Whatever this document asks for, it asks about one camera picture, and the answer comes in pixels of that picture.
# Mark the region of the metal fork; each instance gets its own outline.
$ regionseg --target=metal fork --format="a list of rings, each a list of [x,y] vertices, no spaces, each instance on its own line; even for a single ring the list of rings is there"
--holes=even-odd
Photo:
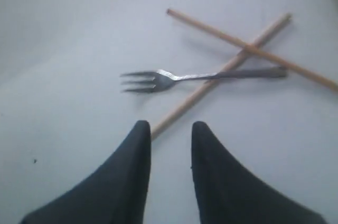
[[[219,80],[219,79],[244,79],[244,78],[284,78],[287,76],[285,67],[270,67],[259,70],[233,70],[219,73],[192,74],[176,76],[164,70],[140,71],[123,73],[121,77],[142,77],[142,80],[123,81],[122,84],[141,85],[141,88],[129,88],[123,92],[154,93],[172,88],[179,81],[184,80]]]

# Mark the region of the wooden chopstick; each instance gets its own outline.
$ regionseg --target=wooden chopstick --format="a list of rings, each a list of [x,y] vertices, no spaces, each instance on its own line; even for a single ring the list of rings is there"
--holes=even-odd
[[[291,14],[281,16],[274,24],[267,27],[255,40],[252,45],[262,46],[269,41],[279,30],[286,25],[291,19]],[[234,58],[226,63],[221,72],[230,71],[240,66],[247,58],[248,53],[245,50],[240,51]],[[152,140],[155,140],[165,129],[173,124],[179,117],[188,111],[194,104],[196,104],[203,96],[205,96],[211,89],[217,86],[219,80],[209,80],[197,88],[190,96],[188,96],[181,104],[179,104],[172,112],[165,116],[152,130]]]
[[[334,82],[333,80],[330,80],[326,77],[323,77],[317,73],[314,73],[308,69],[305,69],[297,64],[294,64],[292,62],[289,62],[285,59],[282,59],[270,52],[266,52],[266,51],[262,51],[258,48],[256,48],[254,45],[252,44],[248,44],[244,41],[242,41],[241,39],[239,38],[235,38],[229,34],[226,34],[220,30],[217,30],[215,29],[214,27],[211,27],[211,26],[208,26],[202,22],[199,22],[197,20],[194,20],[192,18],[190,18],[189,16],[185,15],[185,14],[182,14],[178,11],[175,11],[175,10],[172,10],[172,9],[168,9],[167,10],[167,14],[174,17],[174,18],[177,18],[179,19],[180,21],[186,23],[186,24],[189,24],[199,30],[203,30],[209,34],[212,34],[220,39],[223,39],[235,46],[238,46],[238,47],[241,47],[243,48],[244,50],[248,51],[248,52],[251,52],[253,54],[256,54],[262,58],[265,58],[271,62],[274,62],[274,63],[277,63],[281,66],[285,66],[287,67],[288,69],[290,69],[291,71],[294,71],[310,80],[313,80],[319,84],[322,84],[334,91],[338,91],[338,84],[336,82]]]

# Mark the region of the fork tine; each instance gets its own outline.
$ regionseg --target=fork tine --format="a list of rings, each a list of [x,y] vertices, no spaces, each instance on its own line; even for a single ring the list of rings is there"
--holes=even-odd
[[[154,82],[153,80],[126,80],[126,81],[122,81],[121,83],[122,85],[126,85],[126,84],[134,84],[134,85],[138,85],[138,84],[145,84],[145,85],[153,85]]]
[[[125,76],[153,76],[155,72],[152,71],[140,71],[140,72],[128,72],[128,73],[122,73],[120,77]]]
[[[128,88],[123,90],[122,92],[149,94],[155,92],[155,86],[153,86],[152,88]]]

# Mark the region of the fork handle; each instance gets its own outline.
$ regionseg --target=fork handle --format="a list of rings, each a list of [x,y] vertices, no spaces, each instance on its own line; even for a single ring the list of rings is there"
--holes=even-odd
[[[285,67],[272,67],[258,70],[233,70],[211,74],[187,75],[181,80],[219,80],[219,79],[247,79],[247,78],[284,78],[287,76]]]

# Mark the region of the wooden stick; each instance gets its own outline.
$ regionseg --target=wooden stick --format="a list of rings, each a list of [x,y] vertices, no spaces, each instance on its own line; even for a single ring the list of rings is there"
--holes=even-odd
[[[167,14],[168,15],[171,15],[172,17],[175,17],[197,29],[200,29],[200,30],[203,30],[209,34],[212,34],[220,39],[223,39],[235,46],[238,46],[238,47],[241,47],[243,48],[244,50],[248,51],[248,52],[251,52],[253,54],[256,54],[262,58],[265,58],[271,62],[274,62],[274,63],[277,63],[281,66],[285,66],[287,67],[288,69],[290,69],[291,71],[294,71],[310,80],[313,80],[319,84],[322,84],[334,91],[338,91],[338,84],[335,83],[334,81],[328,79],[328,78],[325,78],[317,73],[314,73],[308,69],[305,69],[297,64],[294,64],[292,62],[289,62],[285,59],[282,59],[272,53],[269,53],[269,52],[266,52],[266,51],[262,51],[258,48],[256,48],[255,46],[253,46],[252,44],[248,44],[244,41],[242,41],[241,39],[239,38],[235,38],[233,36],[230,36],[229,34],[226,34],[222,31],[219,31],[211,26],[208,26],[202,22],[199,22],[197,20],[194,20],[192,18],[190,18],[189,16],[187,15],[184,15],[180,12],[177,12],[177,11],[174,11],[172,9],[168,9],[167,10]]]
[[[263,33],[257,37],[252,45],[262,46],[267,41],[269,41],[273,35],[275,35],[279,30],[286,25],[291,19],[291,14],[285,14],[280,17],[274,24],[269,26]],[[247,52],[242,50],[239,52],[233,59],[226,63],[221,72],[229,71],[240,66],[247,58]],[[170,112],[164,119],[158,123],[152,130],[152,140],[155,140],[159,134],[161,134],[165,129],[167,129],[172,123],[174,123],[179,117],[181,117],[187,110],[189,110],[197,101],[199,101],[203,96],[205,96],[213,87],[217,86],[219,80],[209,80],[205,82],[202,86],[196,89],[189,97],[187,97],[177,108]]]

